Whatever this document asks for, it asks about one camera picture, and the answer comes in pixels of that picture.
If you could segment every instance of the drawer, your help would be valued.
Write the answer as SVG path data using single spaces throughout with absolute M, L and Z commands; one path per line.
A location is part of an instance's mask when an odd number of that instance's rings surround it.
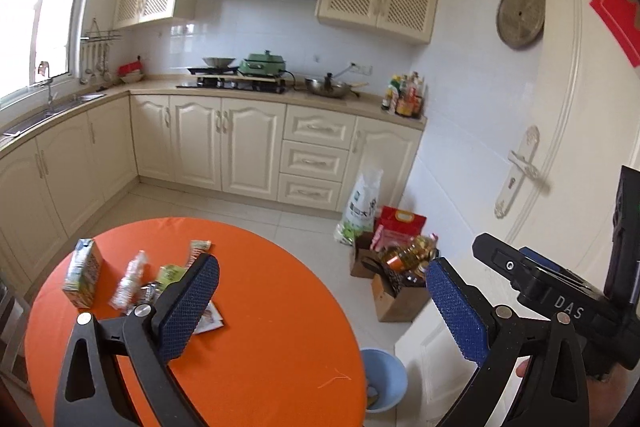
M 344 149 L 283 140 L 280 172 L 341 182 L 348 155 Z
M 340 195 L 340 186 L 339 183 L 327 180 L 281 174 L 278 184 L 278 201 L 335 210 L 338 195 Z
M 355 124 L 351 114 L 287 105 L 284 139 L 348 150 Z

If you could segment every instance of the orange table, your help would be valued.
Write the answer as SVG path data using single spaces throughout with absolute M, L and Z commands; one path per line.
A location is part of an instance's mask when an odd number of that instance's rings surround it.
M 191 337 L 169 363 L 212 427 L 360 427 L 364 368 L 351 327 L 331 293 L 282 248 L 246 230 L 191 218 L 150 219 L 96 238 L 104 257 L 94 307 L 108 305 L 127 263 L 145 250 L 145 282 L 163 264 L 183 264 L 191 239 L 209 239 L 220 263 L 213 302 L 225 325 Z M 25 351 L 31 390 L 47 425 L 66 343 L 78 311 L 60 290 L 69 257 L 53 270 L 33 303 Z M 145 427 L 157 426 L 129 360 L 127 389 Z

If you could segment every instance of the electrical outlet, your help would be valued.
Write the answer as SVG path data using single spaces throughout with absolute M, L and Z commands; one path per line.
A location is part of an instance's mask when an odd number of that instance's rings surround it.
M 373 74 L 373 66 L 365 66 L 364 64 L 358 64 L 356 62 L 352 62 L 351 73 L 364 74 L 365 76 L 371 76 Z

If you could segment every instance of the baseboard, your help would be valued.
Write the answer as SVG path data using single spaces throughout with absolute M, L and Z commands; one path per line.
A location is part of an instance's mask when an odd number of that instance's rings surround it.
M 303 214 L 305 216 L 324 217 L 326 219 L 335 219 L 336 221 L 342 217 L 340 212 L 335 212 L 333 210 L 321 210 L 319 208 L 310 208 L 308 206 L 280 203 L 279 201 L 261 200 L 260 198 L 239 196 L 238 194 L 229 194 L 228 192 L 221 192 L 219 190 L 210 190 L 210 188 L 193 187 L 192 185 L 167 182 L 164 180 L 157 180 L 155 178 L 147 178 L 146 176 L 140 176 L 140 182 L 148 185 L 155 185 L 156 187 L 180 190 L 180 192 L 188 192 L 189 194 L 195 194 L 196 196 L 216 198 L 217 200 L 231 201 L 232 203 L 252 204 L 253 206 L 261 206 L 262 208 L 270 208 L 271 210 L 280 210 L 282 212 L 293 212 L 295 214 Z
M 76 243 L 78 239 L 81 237 L 86 237 L 91 229 L 100 221 L 104 215 L 109 212 L 127 193 L 136 185 L 140 183 L 138 176 L 133 178 L 129 183 L 127 183 L 123 188 L 121 188 L 114 196 L 112 196 L 109 201 L 107 201 L 103 206 L 98 208 L 92 216 L 87 219 L 84 224 L 80 226 L 76 233 L 74 233 L 69 239 L 66 240 L 66 243 L 62 245 L 62 247 L 56 252 L 56 254 L 50 259 L 47 263 L 47 266 L 44 267 L 42 272 L 36 277 L 36 279 L 31 283 L 30 288 L 24 295 L 24 299 L 29 303 L 33 304 L 33 299 L 35 299 L 36 295 L 40 291 L 40 288 L 49 277 L 50 273 L 53 272 L 56 266 L 60 264 L 60 262 L 67 256 L 69 253 L 76 247 Z

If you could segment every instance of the kitchen sink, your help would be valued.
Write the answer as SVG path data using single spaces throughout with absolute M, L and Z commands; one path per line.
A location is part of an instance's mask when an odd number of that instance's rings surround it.
M 91 102 L 96 98 L 101 98 L 105 95 L 103 92 L 96 92 L 92 94 L 82 94 L 80 96 L 74 95 L 74 97 L 68 102 L 61 103 L 60 105 L 55 105 L 51 110 L 46 109 L 44 111 L 40 111 L 39 113 L 34 114 L 33 116 L 27 118 L 26 120 L 21 121 L 19 124 L 14 125 L 13 127 L 7 129 L 2 133 L 3 136 L 8 136 L 11 138 L 16 138 L 20 136 L 20 134 L 27 132 L 31 128 L 35 127 L 37 124 L 42 123 L 49 118 L 53 118 L 69 109 L 73 109 L 87 102 Z

